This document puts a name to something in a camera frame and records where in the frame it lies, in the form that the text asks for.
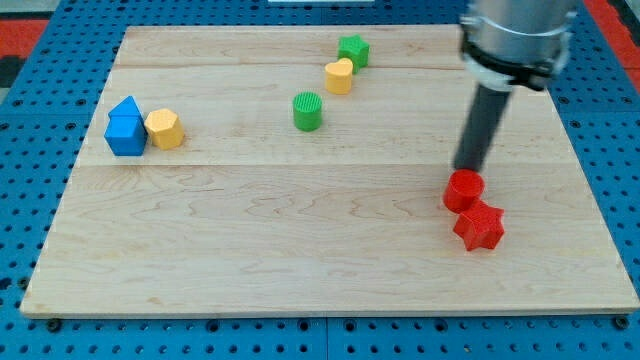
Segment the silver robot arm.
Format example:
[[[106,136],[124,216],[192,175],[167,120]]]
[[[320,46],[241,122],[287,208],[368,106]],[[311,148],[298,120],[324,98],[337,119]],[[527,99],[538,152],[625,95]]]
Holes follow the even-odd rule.
[[[480,85],[544,90],[569,60],[577,0],[473,0],[460,16],[461,58]]]

